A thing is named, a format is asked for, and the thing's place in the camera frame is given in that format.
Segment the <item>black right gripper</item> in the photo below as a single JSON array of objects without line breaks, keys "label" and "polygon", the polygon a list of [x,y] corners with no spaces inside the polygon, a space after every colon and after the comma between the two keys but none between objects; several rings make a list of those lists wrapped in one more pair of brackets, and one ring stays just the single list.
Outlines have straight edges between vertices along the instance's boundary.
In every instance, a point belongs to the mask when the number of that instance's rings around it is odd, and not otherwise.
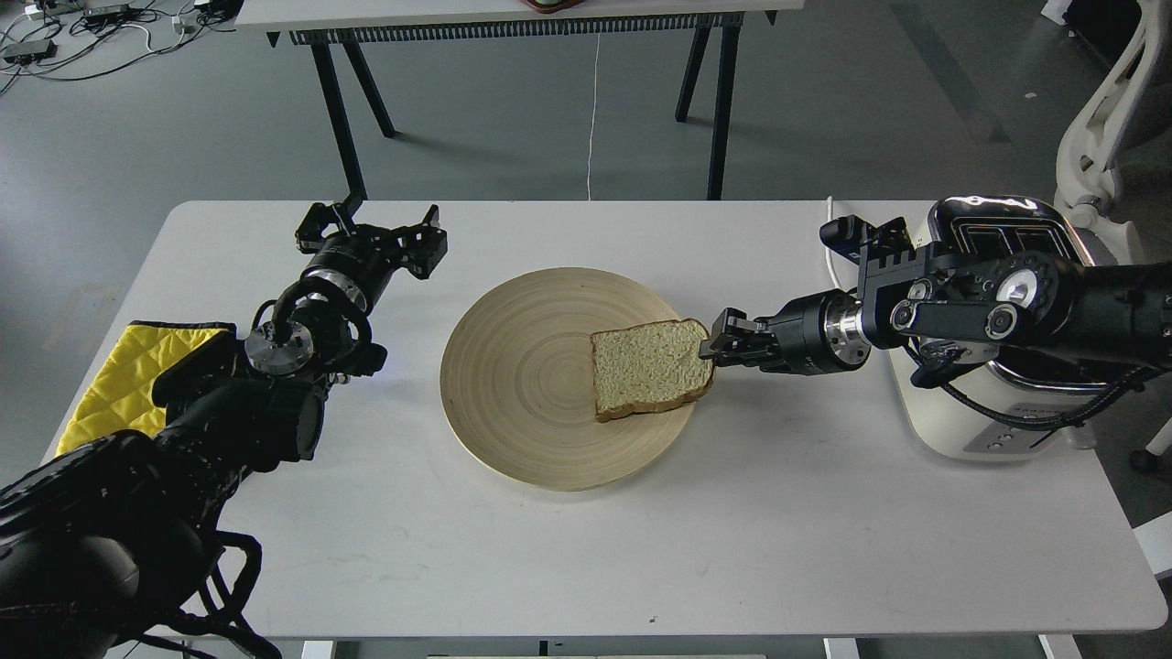
[{"label": "black right gripper", "polygon": [[713,324],[711,340],[700,344],[699,358],[721,368],[806,376],[859,371],[872,349],[859,313],[858,301],[841,288],[796,297],[769,317],[749,319],[725,308]]}]

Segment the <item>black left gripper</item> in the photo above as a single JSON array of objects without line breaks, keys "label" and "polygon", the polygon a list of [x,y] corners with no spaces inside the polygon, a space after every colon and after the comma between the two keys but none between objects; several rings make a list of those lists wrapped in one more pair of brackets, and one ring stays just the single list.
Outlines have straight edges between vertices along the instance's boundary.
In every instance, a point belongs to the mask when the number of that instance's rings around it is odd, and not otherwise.
[{"label": "black left gripper", "polygon": [[[297,227],[297,249],[311,254],[304,276],[331,281],[359,308],[375,308],[396,270],[416,279],[434,274],[448,252],[448,235],[440,227],[440,205],[430,205],[418,224],[391,230],[356,225],[354,215],[363,204],[360,190],[343,201],[311,204]],[[327,236],[331,226],[338,231]]]}]

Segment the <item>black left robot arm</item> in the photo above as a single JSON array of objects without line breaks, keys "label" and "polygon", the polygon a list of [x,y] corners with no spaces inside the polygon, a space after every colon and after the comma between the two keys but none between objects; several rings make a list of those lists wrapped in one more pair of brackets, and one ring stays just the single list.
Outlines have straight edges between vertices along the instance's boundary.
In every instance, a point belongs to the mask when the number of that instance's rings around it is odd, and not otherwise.
[{"label": "black left robot arm", "polygon": [[361,203],[311,205],[297,283],[246,338],[214,338],[155,380],[158,432],[110,432],[4,488],[5,658],[179,652],[157,626],[280,655],[244,617],[261,546],[219,529],[222,509],[248,475],[313,458],[331,388],[384,367],[369,318],[391,274],[424,280],[448,249],[440,208],[387,229],[356,224]]}]

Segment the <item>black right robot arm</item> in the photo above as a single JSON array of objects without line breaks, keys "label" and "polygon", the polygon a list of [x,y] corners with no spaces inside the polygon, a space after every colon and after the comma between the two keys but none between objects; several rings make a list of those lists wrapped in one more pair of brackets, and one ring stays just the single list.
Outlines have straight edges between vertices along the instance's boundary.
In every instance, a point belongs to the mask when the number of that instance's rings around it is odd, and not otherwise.
[{"label": "black right robot arm", "polygon": [[[905,349],[917,387],[941,388],[984,417],[1040,432],[1079,426],[1168,372],[1167,263],[1083,266],[1040,251],[981,260],[939,242],[913,247],[901,218],[873,226],[854,215],[827,220],[819,237],[856,263],[856,291],[796,297],[757,319],[725,308],[700,344],[702,360],[811,376],[859,371],[871,349]],[[953,385],[975,371],[972,351],[995,359],[1006,347],[1120,364],[1124,373],[1075,410],[1009,416]]]}]

